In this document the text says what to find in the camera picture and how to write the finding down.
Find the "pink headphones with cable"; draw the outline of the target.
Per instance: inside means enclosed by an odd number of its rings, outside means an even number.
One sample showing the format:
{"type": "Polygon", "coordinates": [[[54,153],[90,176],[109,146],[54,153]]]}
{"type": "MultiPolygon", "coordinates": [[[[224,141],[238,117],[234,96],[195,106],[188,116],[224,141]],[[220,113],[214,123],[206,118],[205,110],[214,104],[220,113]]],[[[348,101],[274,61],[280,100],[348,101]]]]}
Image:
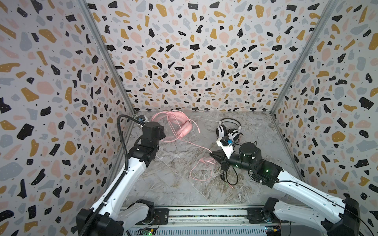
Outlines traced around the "pink headphones with cable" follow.
{"type": "Polygon", "coordinates": [[[174,143],[176,141],[182,141],[185,143],[188,143],[190,145],[193,145],[198,148],[202,148],[204,150],[209,151],[212,153],[211,150],[209,150],[206,147],[194,144],[192,142],[186,141],[185,137],[190,134],[190,132],[194,129],[193,125],[198,130],[198,133],[201,133],[201,130],[198,126],[198,124],[190,119],[184,112],[181,111],[163,111],[156,113],[152,116],[153,122],[159,122],[162,119],[166,119],[168,126],[170,127],[173,135],[169,136],[167,138],[162,139],[162,142],[164,143],[174,143]]]}

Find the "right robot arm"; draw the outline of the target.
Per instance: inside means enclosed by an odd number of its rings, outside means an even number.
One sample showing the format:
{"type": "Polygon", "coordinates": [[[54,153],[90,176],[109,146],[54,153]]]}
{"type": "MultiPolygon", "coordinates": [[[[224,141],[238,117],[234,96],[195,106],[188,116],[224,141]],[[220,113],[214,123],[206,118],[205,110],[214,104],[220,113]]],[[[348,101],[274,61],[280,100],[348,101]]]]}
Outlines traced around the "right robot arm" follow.
{"type": "Polygon", "coordinates": [[[361,224],[358,202],[324,193],[296,178],[282,167],[264,160],[261,150],[251,142],[242,144],[238,151],[232,145],[221,146],[210,156],[224,173],[229,168],[247,171],[250,178],[261,185],[283,192],[305,206],[288,204],[269,197],[260,212],[249,213],[250,221],[300,223],[328,236],[357,236],[361,224]]]}

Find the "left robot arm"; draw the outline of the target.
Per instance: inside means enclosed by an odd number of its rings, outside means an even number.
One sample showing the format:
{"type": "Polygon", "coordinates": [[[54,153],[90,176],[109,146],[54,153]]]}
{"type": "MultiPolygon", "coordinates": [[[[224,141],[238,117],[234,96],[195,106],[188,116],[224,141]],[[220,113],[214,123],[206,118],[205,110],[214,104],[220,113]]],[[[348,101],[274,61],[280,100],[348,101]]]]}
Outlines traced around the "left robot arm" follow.
{"type": "Polygon", "coordinates": [[[142,127],[140,141],[127,153],[127,162],[103,196],[90,209],[81,209],[76,217],[80,236],[123,236],[134,225],[156,222],[155,205],[139,199],[122,211],[125,199],[138,178],[155,159],[164,127],[147,122],[142,127]]]}

